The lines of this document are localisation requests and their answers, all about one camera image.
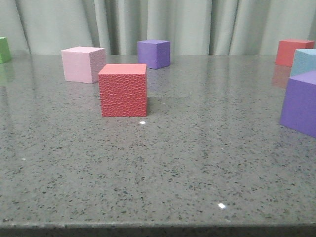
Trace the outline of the light blue foam cube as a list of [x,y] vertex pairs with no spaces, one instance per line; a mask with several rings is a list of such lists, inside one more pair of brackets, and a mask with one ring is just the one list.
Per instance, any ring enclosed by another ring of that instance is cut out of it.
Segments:
[[316,50],[296,49],[291,68],[291,76],[316,70]]

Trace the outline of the textured red foam cube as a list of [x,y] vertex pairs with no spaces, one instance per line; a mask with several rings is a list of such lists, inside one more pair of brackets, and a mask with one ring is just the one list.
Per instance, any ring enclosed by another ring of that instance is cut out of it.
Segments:
[[98,73],[103,117],[147,115],[147,65],[106,64]]

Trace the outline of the purple foam cube back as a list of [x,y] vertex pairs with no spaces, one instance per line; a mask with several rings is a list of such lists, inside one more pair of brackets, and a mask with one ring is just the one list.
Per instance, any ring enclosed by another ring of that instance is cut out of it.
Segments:
[[148,68],[160,69],[170,65],[170,47],[168,40],[148,39],[137,42],[138,63]]

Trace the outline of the pink foam cube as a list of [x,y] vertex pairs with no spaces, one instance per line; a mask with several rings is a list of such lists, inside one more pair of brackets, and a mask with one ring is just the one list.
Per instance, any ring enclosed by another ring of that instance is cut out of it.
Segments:
[[96,83],[106,65],[106,51],[100,47],[77,46],[61,51],[66,81]]

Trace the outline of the large purple foam cube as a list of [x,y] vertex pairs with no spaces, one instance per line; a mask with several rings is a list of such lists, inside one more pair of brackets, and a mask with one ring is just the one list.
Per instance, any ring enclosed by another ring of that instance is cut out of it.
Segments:
[[315,71],[289,78],[279,122],[309,136],[316,136]]

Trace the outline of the smooth red foam cube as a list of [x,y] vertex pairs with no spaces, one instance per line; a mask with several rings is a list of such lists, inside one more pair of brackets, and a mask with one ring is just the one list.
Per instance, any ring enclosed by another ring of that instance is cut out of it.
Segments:
[[283,39],[278,43],[276,65],[291,67],[296,49],[313,49],[314,40],[306,39]]

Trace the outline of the grey-green curtain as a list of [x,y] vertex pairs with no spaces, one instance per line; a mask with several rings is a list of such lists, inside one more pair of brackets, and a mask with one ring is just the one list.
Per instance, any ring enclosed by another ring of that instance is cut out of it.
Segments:
[[135,55],[169,40],[174,55],[274,55],[283,39],[316,38],[313,0],[3,0],[0,34],[11,52],[75,46]]

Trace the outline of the green foam cube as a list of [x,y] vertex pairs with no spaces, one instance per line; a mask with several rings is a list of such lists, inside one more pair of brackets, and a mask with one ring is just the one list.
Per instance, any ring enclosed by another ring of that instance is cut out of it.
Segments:
[[11,60],[11,54],[8,46],[7,37],[0,38],[0,63],[6,63]]

